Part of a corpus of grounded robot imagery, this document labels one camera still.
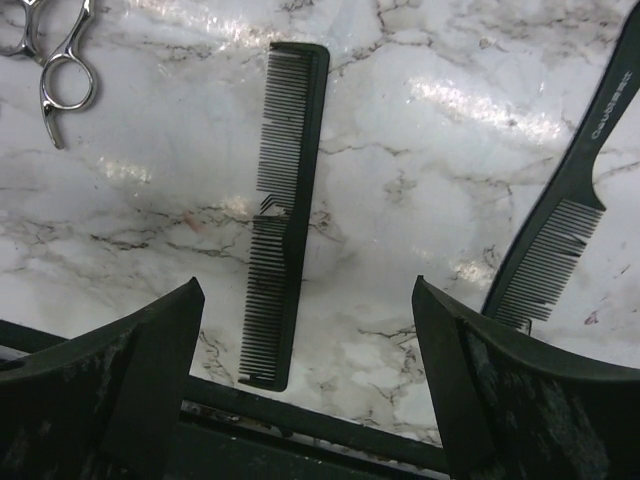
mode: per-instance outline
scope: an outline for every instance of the black metal frame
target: black metal frame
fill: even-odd
[[[0,320],[0,345],[14,350],[33,353],[65,340],[57,335]],[[231,475],[226,478],[234,478],[240,473],[250,474],[250,470],[238,469],[251,468],[251,465],[247,465],[246,462],[234,463],[226,458],[234,448],[237,449],[238,455],[242,452],[254,452],[255,455],[258,451],[264,455],[275,455],[281,459],[280,462],[289,462],[287,465],[291,468],[297,469],[301,475],[304,473],[305,478],[326,478],[327,475],[336,478],[336,475],[339,477],[342,474],[349,478],[415,476],[401,468],[367,459],[366,456],[376,458],[380,462],[386,460],[391,461],[391,464],[406,464],[423,471],[423,475],[428,475],[424,473],[427,470],[441,475],[446,475],[448,471],[441,448],[200,378],[189,377],[185,400],[199,405],[200,413],[208,411],[210,415],[205,418],[188,412],[181,414],[174,444],[175,452],[169,460],[168,478],[171,478],[172,474],[179,478],[206,478],[199,476],[197,472],[207,472],[207,469],[211,472],[214,466],[225,469],[224,471]],[[213,412],[219,412],[221,415],[214,415]],[[252,431],[225,420],[231,417],[267,425],[279,431],[279,436]],[[361,456],[365,458],[354,458],[328,451],[323,447],[287,440],[292,434],[346,447],[363,454]],[[220,445],[225,445],[225,458],[215,455],[214,447]]]

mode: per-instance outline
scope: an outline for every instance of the comb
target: comb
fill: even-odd
[[[326,48],[271,44],[239,380],[266,390],[289,380],[328,74]]]
[[[591,104],[491,285],[482,313],[531,333],[547,321],[604,205],[593,188],[598,153],[640,87],[640,7],[629,14]]]

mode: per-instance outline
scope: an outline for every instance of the scissors finger ring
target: scissors finger ring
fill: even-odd
[[[42,66],[40,75],[40,108],[47,133],[56,148],[64,148],[62,137],[58,131],[55,116],[60,111],[81,110],[91,104],[95,97],[96,76],[93,69],[78,55],[82,34],[94,18],[94,0],[83,0],[80,14],[71,32],[62,43],[49,55],[42,55],[38,45],[38,22],[44,0],[21,0],[25,12],[25,26],[22,40],[13,48],[0,49],[0,55],[6,57],[22,56],[31,58]],[[89,80],[89,89],[84,98],[77,103],[66,105],[55,99],[52,94],[51,79],[56,70],[64,63],[75,63],[85,72]]]
[[[93,5],[94,0],[83,0],[82,10],[75,25],[71,29],[71,33],[69,33],[67,38],[64,39],[46,60],[42,67],[42,74],[40,75],[40,108],[42,110],[42,118],[51,141],[55,147],[59,149],[64,148],[64,145],[55,121],[56,113],[58,111],[82,110],[91,104],[96,92],[96,77],[92,68],[78,57],[80,37],[94,17]],[[58,67],[69,62],[80,66],[87,75],[89,89],[82,100],[71,105],[65,105],[57,101],[52,95],[51,78]]]

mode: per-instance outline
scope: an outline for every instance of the white marble surface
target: white marble surface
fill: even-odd
[[[75,336],[191,276],[192,373],[237,380],[270,41],[332,54],[288,390],[439,442],[412,328],[416,275],[480,308],[587,106],[630,0],[96,0],[94,108],[44,130],[39,67],[0,58],[0,317]],[[80,2],[51,2],[50,51]],[[0,4],[0,41],[19,38]],[[62,72],[61,95],[84,79]],[[608,207],[534,335],[640,367],[634,102],[596,165]]]

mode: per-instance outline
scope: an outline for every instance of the scissors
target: scissors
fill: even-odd
[[[49,138],[56,148],[64,148],[62,137],[58,130],[55,117],[60,111],[81,110],[94,99],[96,91],[96,76],[87,63],[80,60],[78,49],[80,37],[85,32],[95,16],[94,0],[83,0],[82,10],[67,38],[49,55],[45,57],[38,45],[38,23],[40,11],[45,0],[20,0],[25,13],[22,40],[15,47],[0,48],[0,55],[5,57],[22,56],[30,58],[42,67],[40,75],[40,108],[44,125]],[[71,105],[59,102],[52,95],[51,78],[54,72],[64,63],[72,62],[79,65],[89,79],[89,90],[82,100]]]

